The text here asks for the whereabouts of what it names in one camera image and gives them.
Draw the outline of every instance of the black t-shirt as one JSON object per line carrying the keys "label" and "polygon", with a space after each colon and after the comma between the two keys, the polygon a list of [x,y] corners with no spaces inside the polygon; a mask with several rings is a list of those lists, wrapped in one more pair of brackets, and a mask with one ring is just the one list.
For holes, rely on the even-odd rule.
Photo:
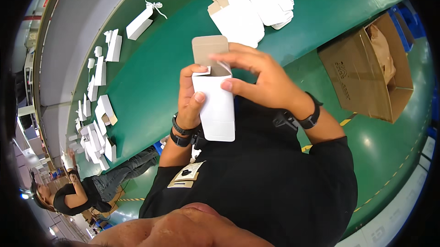
{"label": "black t-shirt", "polygon": [[236,140],[202,148],[191,188],[167,188],[184,166],[159,167],[139,217],[201,202],[275,246],[334,246],[357,203],[347,137],[302,153],[293,129],[272,125],[277,110],[238,100]]}
{"label": "black t-shirt", "polygon": [[84,191],[87,195],[87,201],[84,204],[82,204],[78,207],[69,208],[64,203],[64,197],[66,195],[76,194],[74,185],[69,183],[69,184],[64,185],[61,189],[59,189],[56,192],[55,197],[54,197],[54,208],[63,214],[76,215],[76,214],[80,214],[81,212],[91,208],[92,206],[94,206],[96,204],[96,202],[98,200],[101,200],[99,192],[96,189],[95,184],[93,183],[92,177],[84,178],[84,180],[81,181],[81,184],[82,184]]}

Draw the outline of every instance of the sticker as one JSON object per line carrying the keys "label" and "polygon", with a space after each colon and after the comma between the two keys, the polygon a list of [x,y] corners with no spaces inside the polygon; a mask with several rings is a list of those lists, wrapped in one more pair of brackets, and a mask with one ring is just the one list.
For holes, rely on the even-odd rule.
{"label": "sticker", "polygon": [[191,188],[193,184],[194,181],[171,182],[167,188]]}
{"label": "sticker", "polygon": [[198,175],[198,169],[201,165],[206,162],[192,163],[181,169],[181,171],[174,177],[171,182],[179,181],[179,180],[196,180]]}

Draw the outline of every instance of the finger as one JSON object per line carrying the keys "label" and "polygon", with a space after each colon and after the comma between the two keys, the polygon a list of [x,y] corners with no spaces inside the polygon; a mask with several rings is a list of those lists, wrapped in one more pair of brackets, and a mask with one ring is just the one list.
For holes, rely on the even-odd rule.
{"label": "finger", "polygon": [[232,68],[240,68],[244,70],[253,69],[261,72],[264,68],[264,62],[259,55],[246,52],[228,52],[222,54],[211,54],[209,58],[216,61],[229,63]]}
{"label": "finger", "polygon": [[208,71],[207,67],[198,65],[193,63],[192,65],[187,66],[186,68],[183,68],[180,71],[180,87],[181,88],[189,88],[192,86],[192,79],[191,76],[194,72],[206,72]]}
{"label": "finger", "polygon": [[185,117],[189,118],[190,120],[195,119],[200,113],[201,107],[203,106],[205,99],[206,96],[203,92],[198,91],[194,93],[185,110]]}
{"label": "finger", "polygon": [[238,43],[229,43],[229,52],[245,52],[245,53],[252,53],[256,55],[262,54],[261,51],[256,50],[255,48],[252,48],[250,46],[246,46],[243,44]]}
{"label": "finger", "polygon": [[257,85],[246,83],[240,79],[231,78],[225,79],[220,84],[223,90],[229,91],[255,103],[259,103],[261,100],[261,93]]}

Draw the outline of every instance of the fingernail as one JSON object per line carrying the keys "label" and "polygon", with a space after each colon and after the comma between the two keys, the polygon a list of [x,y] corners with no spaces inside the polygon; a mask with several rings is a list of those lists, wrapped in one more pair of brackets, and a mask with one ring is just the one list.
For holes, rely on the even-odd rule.
{"label": "fingernail", "polygon": [[231,92],[231,90],[232,90],[232,83],[229,82],[229,81],[226,79],[226,80],[223,80],[223,82],[220,84],[220,87],[221,87],[223,90],[226,90],[226,91]]}
{"label": "fingernail", "polygon": [[203,101],[205,100],[205,95],[204,95],[202,92],[197,91],[197,92],[195,93],[194,98],[195,98],[195,100],[196,100],[197,102],[201,103],[201,102],[203,102]]}

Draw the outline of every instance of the jeans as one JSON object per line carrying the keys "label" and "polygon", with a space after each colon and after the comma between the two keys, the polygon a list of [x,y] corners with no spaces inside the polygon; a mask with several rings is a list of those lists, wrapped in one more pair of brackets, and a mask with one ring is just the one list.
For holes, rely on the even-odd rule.
{"label": "jeans", "polygon": [[110,170],[106,174],[94,176],[93,182],[104,202],[109,202],[118,193],[118,187],[125,181],[145,173],[151,166],[157,164],[158,153],[149,147],[129,160]]}

